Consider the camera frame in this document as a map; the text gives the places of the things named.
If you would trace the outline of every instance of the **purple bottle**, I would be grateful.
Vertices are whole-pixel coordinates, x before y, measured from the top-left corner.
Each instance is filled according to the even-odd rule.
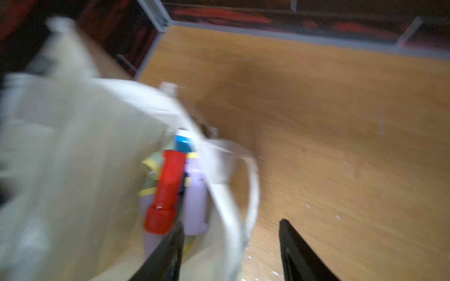
[[[183,225],[186,235],[199,235],[208,228],[206,210],[208,202],[208,189],[197,154],[191,152],[187,155],[184,171],[188,174],[184,190]]]

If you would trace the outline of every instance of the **white speck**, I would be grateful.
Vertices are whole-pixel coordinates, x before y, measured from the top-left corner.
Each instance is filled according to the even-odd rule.
[[[378,121],[378,127],[379,127],[379,134],[384,137],[384,122],[383,120]]]

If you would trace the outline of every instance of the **wooden floor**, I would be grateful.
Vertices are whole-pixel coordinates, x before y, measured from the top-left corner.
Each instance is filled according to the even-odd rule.
[[[450,280],[450,62],[173,26],[140,81],[261,156],[247,281],[282,280],[282,218],[343,281]]]

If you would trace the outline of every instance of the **white plastic bag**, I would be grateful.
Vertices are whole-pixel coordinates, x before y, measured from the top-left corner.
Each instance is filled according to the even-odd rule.
[[[8,79],[0,161],[14,197],[0,209],[0,277],[127,280],[143,262],[139,243],[129,243],[140,241],[134,229],[142,231],[140,162],[185,128],[213,207],[209,230],[183,258],[180,279],[236,280],[257,218],[255,159],[240,145],[207,139],[172,94],[95,77],[72,22],[58,18],[52,26],[58,28],[43,52],[55,62],[49,75]],[[229,188],[239,157],[250,182],[244,223]]]

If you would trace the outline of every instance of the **red bottle cap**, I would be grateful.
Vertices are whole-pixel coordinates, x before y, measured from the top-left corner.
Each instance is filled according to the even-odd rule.
[[[166,234],[172,228],[176,216],[175,204],[185,174],[186,153],[165,150],[162,156],[166,160],[153,204],[148,208],[144,221],[145,230],[153,234]]]

